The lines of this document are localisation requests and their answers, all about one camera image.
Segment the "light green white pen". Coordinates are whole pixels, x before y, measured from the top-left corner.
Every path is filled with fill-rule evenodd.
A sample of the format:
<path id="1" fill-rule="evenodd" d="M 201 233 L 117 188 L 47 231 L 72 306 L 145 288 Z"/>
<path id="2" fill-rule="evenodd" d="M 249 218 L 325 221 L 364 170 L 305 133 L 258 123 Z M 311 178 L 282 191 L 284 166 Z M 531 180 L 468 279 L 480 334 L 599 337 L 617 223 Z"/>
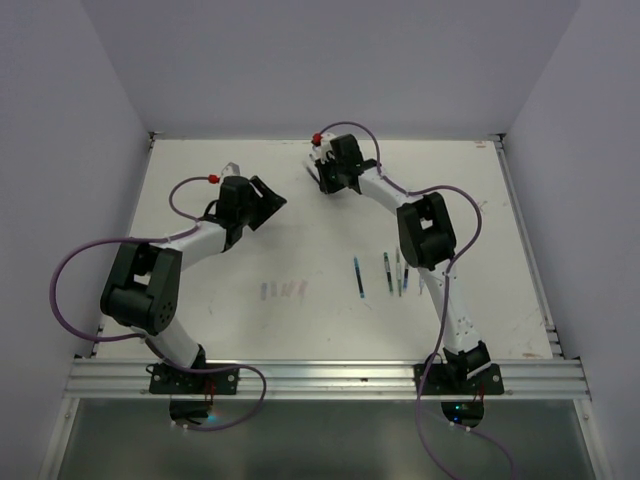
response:
<path id="1" fill-rule="evenodd" d="M 403 267 L 399 246 L 396 246 L 395 249 L 395 271 L 398 296 L 401 297 L 403 293 Z"/>

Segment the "light blue pen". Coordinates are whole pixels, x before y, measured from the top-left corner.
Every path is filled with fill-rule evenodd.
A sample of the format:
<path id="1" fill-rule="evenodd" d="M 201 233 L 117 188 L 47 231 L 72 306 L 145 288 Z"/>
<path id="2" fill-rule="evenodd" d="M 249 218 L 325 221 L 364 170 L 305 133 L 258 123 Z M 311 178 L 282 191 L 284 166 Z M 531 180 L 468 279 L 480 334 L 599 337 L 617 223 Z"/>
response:
<path id="1" fill-rule="evenodd" d="M 354 272 L 355 272 L 359 297 L 361 299 L 365 299 L 364 285 L 363 285 L 362 276 L 361 276 L 360 264 L 357 256 L 354 256 L 353 264 L 354 264 Z"/>

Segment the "dark blue pen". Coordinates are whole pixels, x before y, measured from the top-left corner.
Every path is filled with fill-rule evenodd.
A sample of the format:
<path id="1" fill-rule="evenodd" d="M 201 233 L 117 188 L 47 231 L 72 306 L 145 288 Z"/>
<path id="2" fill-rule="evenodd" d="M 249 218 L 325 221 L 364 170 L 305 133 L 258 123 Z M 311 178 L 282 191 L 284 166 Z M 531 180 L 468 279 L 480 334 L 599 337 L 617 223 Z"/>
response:
<path id="1" fill-rule="evenodd" d="M 315 167 L 312 163 L 310 162 L 306 162 L 304 164 L 305 166 L 305 170 L 306 172 L 309 174 L 309 176 L 313 179 L 313 181 L 317 184 L 320 185 L 320 180 L 318 178 L 317 172 L 315 170 Z"/>

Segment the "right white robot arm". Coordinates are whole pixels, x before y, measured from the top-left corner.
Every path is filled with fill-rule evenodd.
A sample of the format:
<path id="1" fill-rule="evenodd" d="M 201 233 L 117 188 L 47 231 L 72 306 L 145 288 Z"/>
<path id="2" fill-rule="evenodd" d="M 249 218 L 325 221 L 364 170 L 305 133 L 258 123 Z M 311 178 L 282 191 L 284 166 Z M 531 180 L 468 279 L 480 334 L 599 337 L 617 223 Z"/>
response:
<path id="1" fill-rule="evenodd" d="M 475 328 L 458 285 L 457 239 L 445 199 L 432 187 L 410 192 L 393 182 L 375 159 L 366 160 L 356 138 L 316 133 L 310 157 L 318 171 L 320 190 L 334 194 L 345 188 L 363 195 L 395 215 L 399 251 L 426 285 L 440 330 L 434 353 L 444 360 L 430 372 L 435 354 L 427 357 L 424 376 L 447 382 L 457 392 L 468 392 L 491 364 L 488 348 Z"/>

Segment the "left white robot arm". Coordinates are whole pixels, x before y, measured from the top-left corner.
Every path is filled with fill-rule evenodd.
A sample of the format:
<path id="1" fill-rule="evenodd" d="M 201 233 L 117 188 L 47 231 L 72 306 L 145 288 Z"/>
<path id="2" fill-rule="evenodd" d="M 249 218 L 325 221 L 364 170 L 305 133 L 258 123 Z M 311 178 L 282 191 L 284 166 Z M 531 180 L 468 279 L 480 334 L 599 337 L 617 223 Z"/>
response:
<path id="1" fill-rule="evenodd" d="M 287 200 L 259 177 L 229 176 L 218 198 L 195 220 L 192 231 L 175 239 L 122 242 L 100 299 L 101 312 L 139 334 L 185 392 L 201 390 L 208 379 L 204 349 L 176 319 L 181 274 L 230 250 L 243 230 L 255 231 Z"/>

